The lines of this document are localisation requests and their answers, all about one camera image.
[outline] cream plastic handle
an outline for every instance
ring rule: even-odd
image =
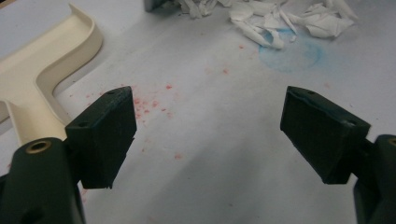
[[[0,62],[0,121],[11,117],[20,145],[66,138],[64,126],[71,119],[53,90],[102,46],[94,20],[69,6],[69,17]]]

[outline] white table surface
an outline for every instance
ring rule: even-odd
[[[105,42],[60,84],[72,118],[101,92],[132,86],[138,131],[113,189],[82,190],[88,223],[356,223],[356,178],[326,186],[279,130],[287,86],[316,91],[396,134],[396,2],[349,0],[359,24],[334,40],[300,28],[284,50],[260,49],[227,9],[191,20],[140,0],[72,1]],[[290,0],[300,13],[312,1]],[[0,9],[0,57],[70,14],[64,0],[18,0]],[[16,136],[0,124],[0,175]]]

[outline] blue stain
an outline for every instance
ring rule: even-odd
[[[291,29],[277,30],[285,41],[285,48],[271,49],[260,46],[259,55],[268,67],[284,73],[301,72],[318,64],[323,58],[323,49],[314,43],[311,37],[299,35],[294,43],[289,43],[294,35]],[[272,36],[265,33],[263,37],[272,42]]]

